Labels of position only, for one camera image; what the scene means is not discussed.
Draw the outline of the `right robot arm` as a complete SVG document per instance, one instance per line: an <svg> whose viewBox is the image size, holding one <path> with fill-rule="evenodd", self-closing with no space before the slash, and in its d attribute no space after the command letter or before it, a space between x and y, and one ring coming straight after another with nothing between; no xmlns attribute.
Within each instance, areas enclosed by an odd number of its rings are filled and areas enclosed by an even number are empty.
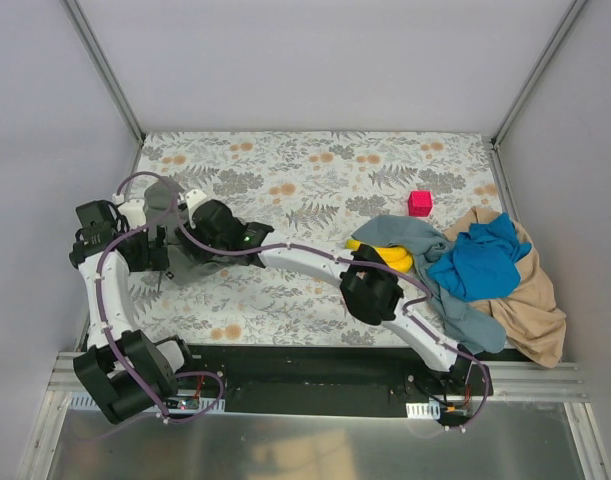
<svg viewBox="0 0 611 480"><path fill-rule="evenodd" d="M430 289L387 266L374 248L334 253L300 244L269 225L242 222L213 199L186 198L176 215L178 235L195 264L279 269L319 279L339 289L356 320L382 326L403 340L437 380L463 387L470 379L472 354L414 308L431 299Z"/></svg>

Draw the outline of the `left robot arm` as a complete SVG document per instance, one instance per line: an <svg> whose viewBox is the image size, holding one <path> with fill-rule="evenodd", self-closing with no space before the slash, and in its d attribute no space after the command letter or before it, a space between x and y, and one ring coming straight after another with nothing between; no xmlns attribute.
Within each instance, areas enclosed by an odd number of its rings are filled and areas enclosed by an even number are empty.
<svg viewBox="0 0 611 480"><path fill-rule="evenodd" d="M86 350L74 372L114 425L165 408L178 392L177 373L191 361L179 337L154 342L135 321L130 275L169 269L166 229L146 212L144 200L120 194L77 207L81 227L69 255L89 304Z"/></svg>

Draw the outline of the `grey cloth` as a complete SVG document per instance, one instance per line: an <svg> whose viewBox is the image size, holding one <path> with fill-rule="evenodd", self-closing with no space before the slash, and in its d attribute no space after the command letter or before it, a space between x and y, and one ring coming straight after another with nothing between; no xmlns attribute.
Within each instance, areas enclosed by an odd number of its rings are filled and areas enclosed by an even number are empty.
<svg viewBox="0 0 611 480"><path fill-rule="evenodd" d="M169 213L157 221L168 208L172 198L166 183L157 180L144 192L145 215L148 222L153 221L155 228L162 227L166 233L169 268L166 275L178 286L197 283L199 280L214 275L224 269L222 264L207 258L203 250L196 250L187 237L178 229L177 217Z"/></svg>

